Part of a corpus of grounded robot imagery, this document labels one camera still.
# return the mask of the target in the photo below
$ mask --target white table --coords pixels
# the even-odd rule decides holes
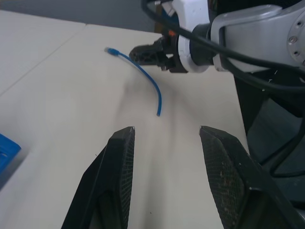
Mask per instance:
[[[86,168],[113,132],[131,125],[136,139],[129,228],[223,228],[198,133],[200,125],[219,128],[247,148],[230,73],[211,67],[203,74],[171,74],[145,67],[163,94],[157,117],[150,82],[103,50],[110,46],[128,54],[159,34],[5,14],[29,19],[21,25],[25,34],[33,23],[45,25],[28,34],[34,43],[29,48],[24,44],[21,57],[9,48],[15,39],[5,41],[8,48],[0,52],[0,60],[10,56],[16,65],[34,62],[28,54],[39,53],[36,64],[21,69],[22,77],[0,96],[0,133],[20,144],[25,157],[0,191],[1,229],[60,228]],[[44,46],[49,36],[65,39],[42,55],[35,43]],[[0,80],[6,82],[15,70],[0,66],[6,73]]]

